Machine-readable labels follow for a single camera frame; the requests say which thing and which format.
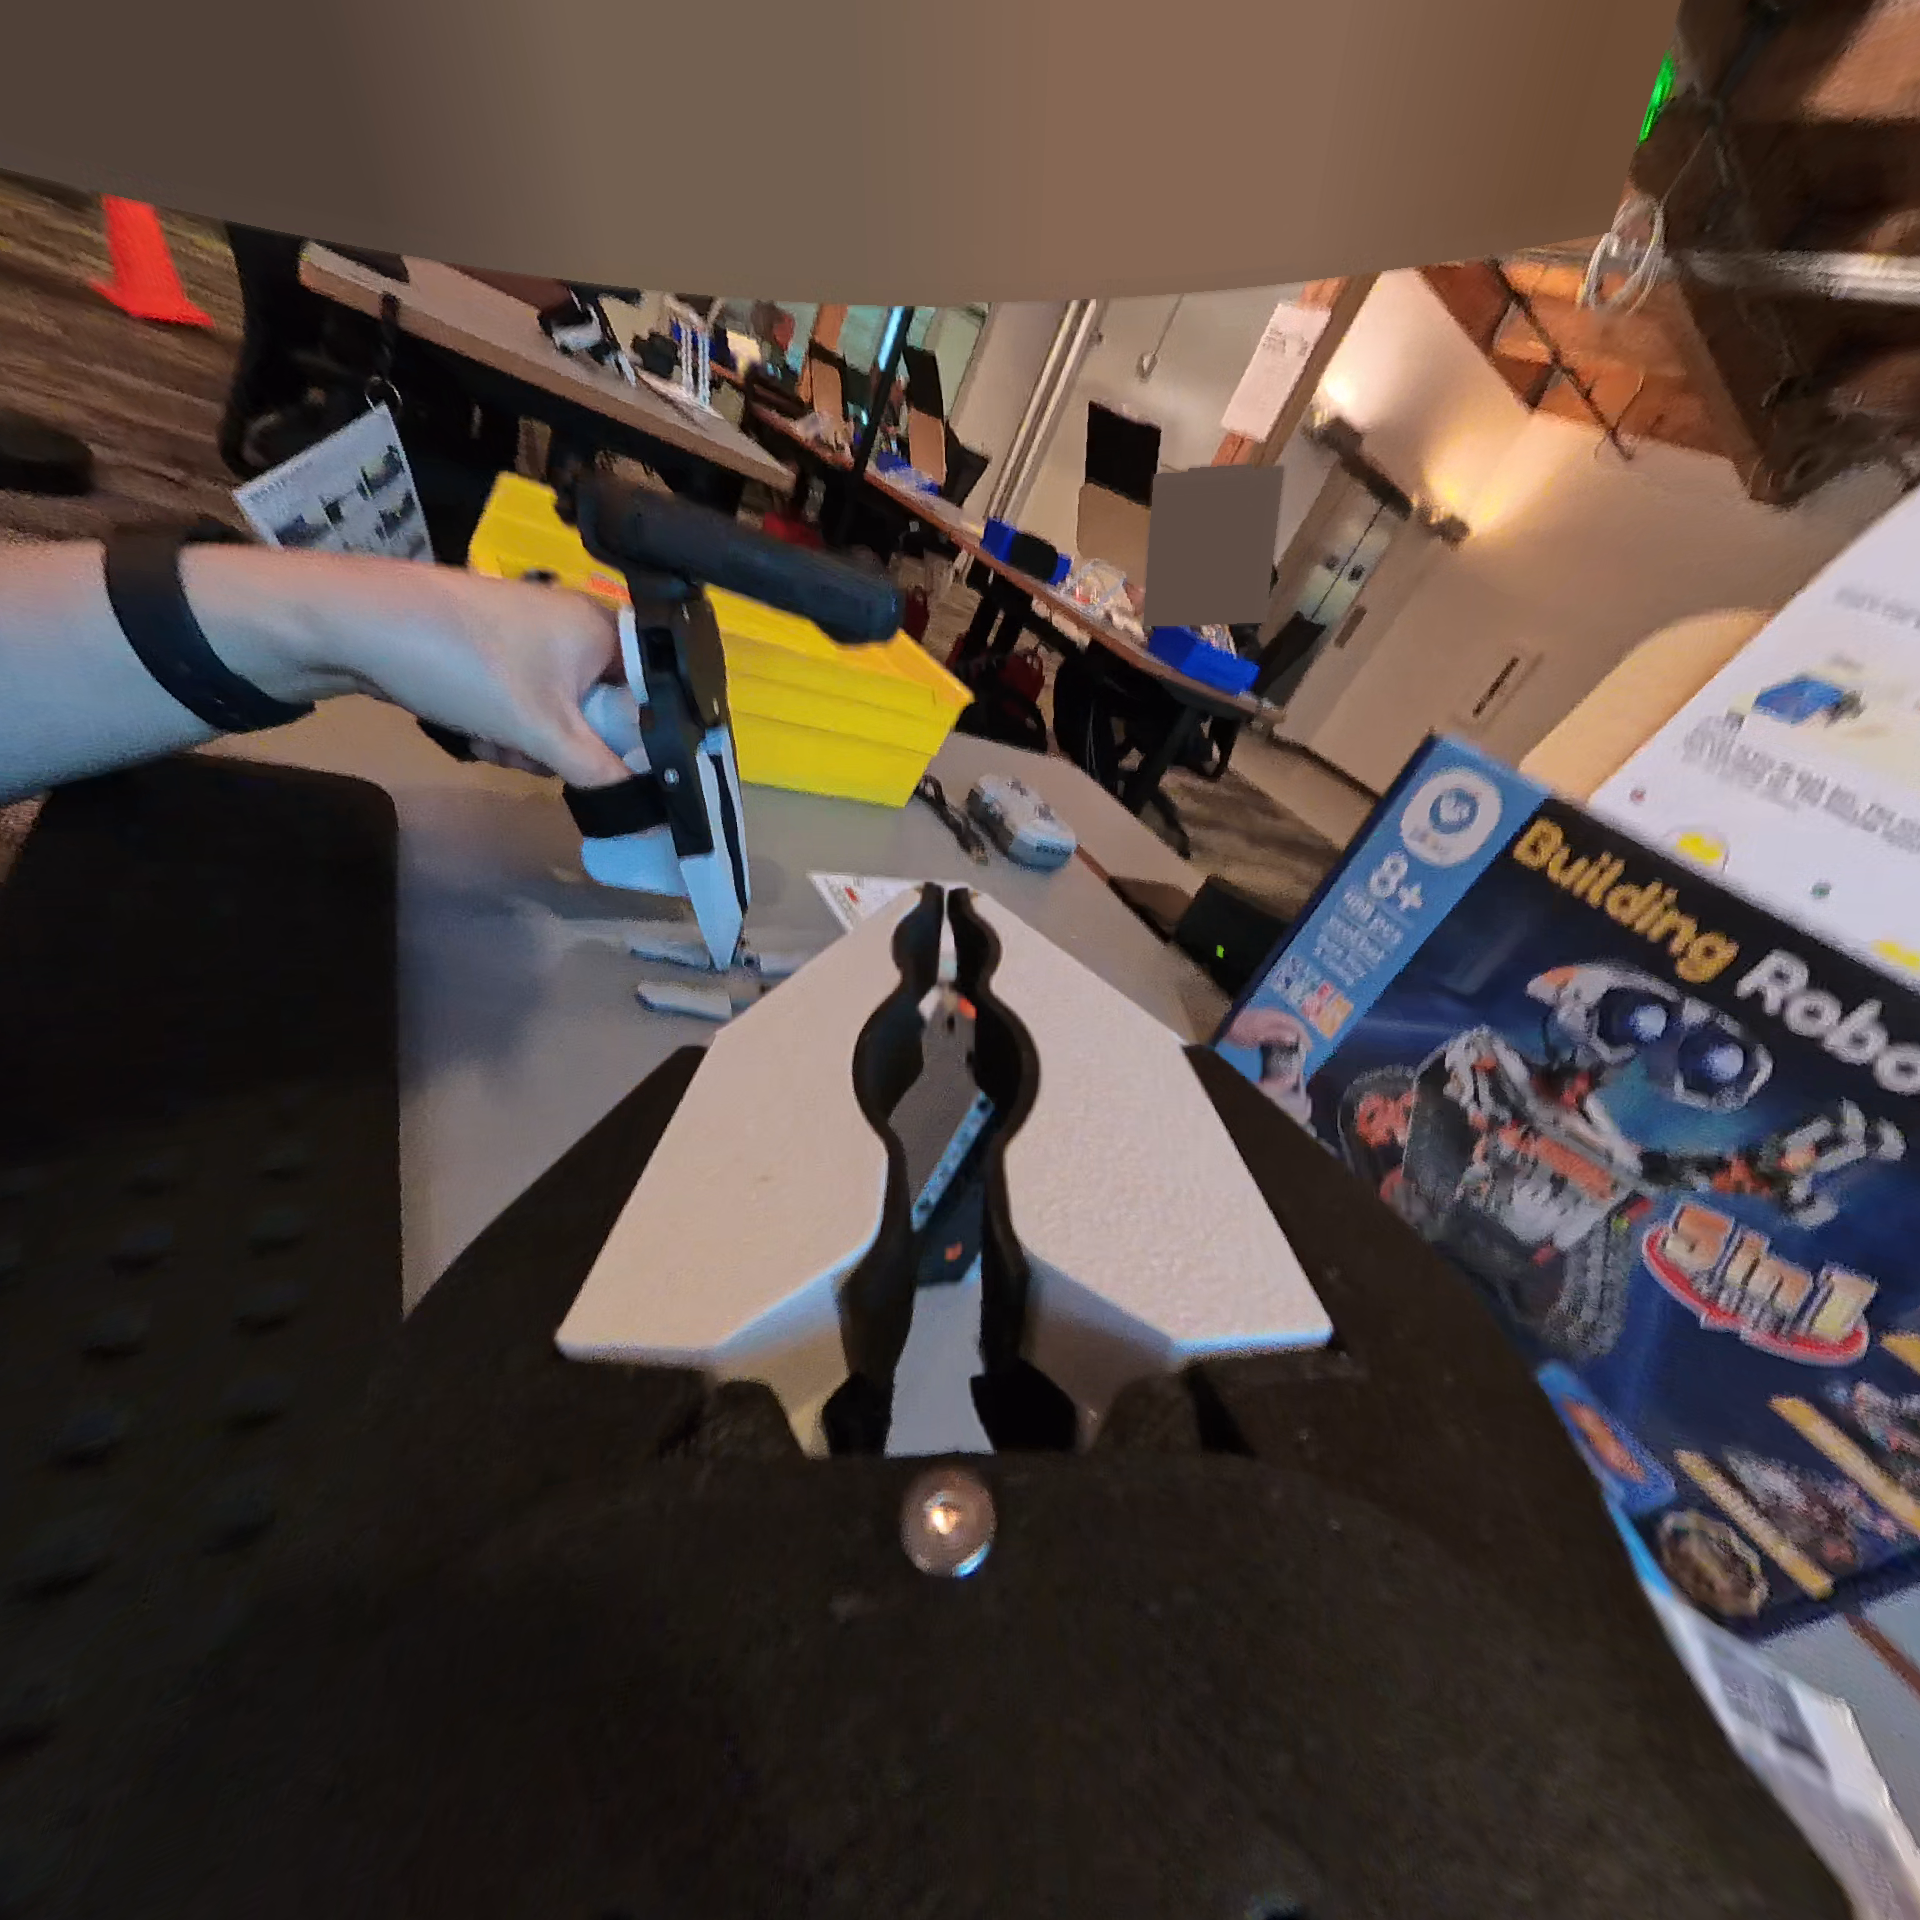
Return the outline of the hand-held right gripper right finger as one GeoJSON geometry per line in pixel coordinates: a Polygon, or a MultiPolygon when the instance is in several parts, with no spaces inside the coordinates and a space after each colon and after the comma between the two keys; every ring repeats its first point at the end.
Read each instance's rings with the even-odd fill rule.
{"type": "Polygon", "coordinates": [[[968,1393],[995,1450],[1071,1450],[1140,1380],[1319,1353],[1333,1321],[1174,1031],[974,889],[956,982],[991,1104],[968,1393]]]}

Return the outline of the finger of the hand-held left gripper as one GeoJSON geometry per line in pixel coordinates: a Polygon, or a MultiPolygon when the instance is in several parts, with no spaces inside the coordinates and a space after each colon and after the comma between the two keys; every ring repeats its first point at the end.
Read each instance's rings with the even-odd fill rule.
{"type": "Polygon", "coordinates": [[[733,737],[726,726],[711,726],[691,751],[687,823],[680,839],[679,870],[693,918],[711,966],[731,972],[751,904],[751,876],[733,737]]]}

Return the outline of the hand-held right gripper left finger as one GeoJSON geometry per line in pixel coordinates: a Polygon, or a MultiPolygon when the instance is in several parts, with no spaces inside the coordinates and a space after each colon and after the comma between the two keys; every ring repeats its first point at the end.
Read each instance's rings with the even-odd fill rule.
{"type": "Polygon", "coordinates": [[[894,1121],[943,925],[925,881],[715,1034],[559,1318],[564,1360],[764,1385],[809,1456],[883,1447],[915,1295],[894,1121]]]}

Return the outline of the small grey building beam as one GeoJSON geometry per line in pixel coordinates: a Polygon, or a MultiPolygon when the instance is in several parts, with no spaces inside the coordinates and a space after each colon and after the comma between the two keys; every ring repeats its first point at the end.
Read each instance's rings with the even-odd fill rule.
{"type": "Polygon", "coordinates": [[[894,1112],[902,1143],[917,1290],[963,1284],[979,1261],[980,1162],[998,1108],[976,1081],[976,1007],[943,982],[923,1001],[920,1070],[894,1112]]]}

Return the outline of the person's left forearm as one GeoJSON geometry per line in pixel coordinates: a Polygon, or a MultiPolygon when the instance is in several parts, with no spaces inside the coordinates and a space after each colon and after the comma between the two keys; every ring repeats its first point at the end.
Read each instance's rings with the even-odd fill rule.
{"type": "Polygon", "coordinates": [[[214,735],[129,648],[99,541],[1,546],[4,806],[214,735]]]}

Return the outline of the grey desk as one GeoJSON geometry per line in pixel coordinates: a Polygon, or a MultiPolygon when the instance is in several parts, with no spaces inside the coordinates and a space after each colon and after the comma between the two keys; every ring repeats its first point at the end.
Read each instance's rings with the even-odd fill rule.
{"type": "MultiPolygon", "coordinates": [[[[640,961],[619,924],[640,900],[581,880],[581,844],[550,784],[459,762],[366,696],[214,751],[364,777],[395,802],[403,1303],[415,1306],[510,1199],[709,1031],[637,1006],[640,961]]],[[[931,770],[950,799],[990,772],[1028,782],[1081,854],[1055,872],[1004,857],[980,868],[919,802],[887,808],[749,784],[749,930],[798,945],[836,937],[813,872],[972,880],[1183,1040],[1212,1038],[1222,991],[1107,881],[1195,889],[1151,830],[1065,758],[950,734],[931,770]]]]}

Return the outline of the yellow plastic bin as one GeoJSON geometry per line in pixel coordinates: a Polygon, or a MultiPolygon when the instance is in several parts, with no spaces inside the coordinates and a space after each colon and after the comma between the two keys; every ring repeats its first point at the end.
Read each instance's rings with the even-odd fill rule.
{"type": "MultiPolygon", "coordinates": [[[[550,486],[500,470],[471,535],[471,570],[552,577],[601,607],[628,590],[564,526],[550,486]]],[[[897,808],[972,706],[972,690],[915,638],[840,644],[798,614],[709,590],[726,654],[743,784],[897,808]]]]}

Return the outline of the long work table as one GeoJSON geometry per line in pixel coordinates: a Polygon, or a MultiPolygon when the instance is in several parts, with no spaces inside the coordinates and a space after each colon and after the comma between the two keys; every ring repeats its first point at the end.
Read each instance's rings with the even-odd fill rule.
{"type": "Polygon", "coordinates": [[[1109,655],[1163,682],[1171,690],[1171,696],[1180,703],[1200,713],[1239,717],[1263,726],[1276,726],[1283,719],[1283,708],[1269,700],[1252,692],[1229,692],[1182,672],[1182,666],[1151,655],[1142,640],[1115,626],[1109,617],[1078,605],[1065,592],[1057,592],[1055,588],[1023,573],[1020,566],[996,557],[972,533],[968,522],[956,508],[950,508],[950,503],[915,490],[912,486],[900,484],[891,473],[864,470],[860,480],[869,490],[887,498],[912,521],[919,521],[933,528],[940,536],[949,540],[966,561],[980,564],[998,582],[1006,582],[1012,590],[1017,609],[1023,614],[1037,609],[1043,620],[1062,621],[1073,629],[1084,641],[1103,648],[1109,655]]]}
{"type": "Polygon", "coordinates": [[[582,454],[605,453],[648,466],[667,481],[693,481],[735,510],[743,486],[788,495],[796,473],[728,420],[687,400],[564,354],[547,341],[537,311],[428,255],[368,263],[304,241],[296,276],[305,293],[448,354],[486,401],[549,425],[550,439],[582,454]],[[382,264],[400,264],[392,276],[382,264]]]}

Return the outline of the black monitor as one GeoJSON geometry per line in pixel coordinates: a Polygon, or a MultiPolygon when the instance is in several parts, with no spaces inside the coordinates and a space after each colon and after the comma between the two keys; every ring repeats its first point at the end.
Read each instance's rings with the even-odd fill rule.
{"type": "Polygon", "coordinates": [[[1161,425],[1087,400],[1084,484],[1149,510],[1161,470],[1161,425]]]}

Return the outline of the hanging printed paper sign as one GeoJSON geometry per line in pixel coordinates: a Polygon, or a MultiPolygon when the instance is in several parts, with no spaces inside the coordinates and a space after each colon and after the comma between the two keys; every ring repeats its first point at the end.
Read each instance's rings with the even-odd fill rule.
{"type": "Polygon", "coordinates": [[[419,481],[387,401],[230,494],[253,536],[299,552],[432,561],[419,481]]]}

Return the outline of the blue robot kit box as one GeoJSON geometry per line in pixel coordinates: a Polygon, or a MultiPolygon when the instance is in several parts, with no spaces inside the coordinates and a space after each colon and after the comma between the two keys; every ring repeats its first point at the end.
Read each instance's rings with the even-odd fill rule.
{"type": "Polygon", "coordinates": [[[1913,984],[1451,735],[1213,1040],[1477,1287],[1861,1914],[1916,1834],[1734,1642],[1916,1593],[1916,1041],[1913,984]]]}

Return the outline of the black dotted pad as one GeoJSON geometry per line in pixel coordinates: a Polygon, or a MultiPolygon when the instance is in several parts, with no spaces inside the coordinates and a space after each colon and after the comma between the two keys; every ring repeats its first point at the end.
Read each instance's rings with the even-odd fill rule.
{"type": "Polygon", "coordinates": [[[4,876],[4,1914],[171,1914],[173,1719],[400,1318],[398,853],[366,780],[179,757],[4,876]]]}

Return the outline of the orange traffic cone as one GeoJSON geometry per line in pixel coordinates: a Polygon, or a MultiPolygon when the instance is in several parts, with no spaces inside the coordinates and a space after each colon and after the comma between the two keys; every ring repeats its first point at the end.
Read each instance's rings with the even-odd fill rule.
{"type": "Polygon", "coordinates": [[[109,193],[101,193],[101,209],[107,274],[88,289],[139,322],[213,328],[214,319],[182,287],[157,209],[109,193]]]}

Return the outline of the white printed carton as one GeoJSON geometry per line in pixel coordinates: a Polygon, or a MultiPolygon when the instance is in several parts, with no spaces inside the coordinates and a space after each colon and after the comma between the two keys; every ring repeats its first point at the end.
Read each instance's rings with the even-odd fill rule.
{"type": "Polygon", "coordinates": [[[1827,564],[1588,808],[1917,974],[1917,494],[1827,564]]]}

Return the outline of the white wall poster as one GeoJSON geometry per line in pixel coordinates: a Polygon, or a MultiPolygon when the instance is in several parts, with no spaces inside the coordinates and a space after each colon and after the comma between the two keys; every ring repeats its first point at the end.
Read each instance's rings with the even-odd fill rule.
{"type": "Polygon", "coordinates": [[[1327,322],[1331,309],[1323,303],[1276,303],[1222,409],[1220,431],[1225,437],[1263,441],[1273,431],[1327,330],[1327,322]]]}

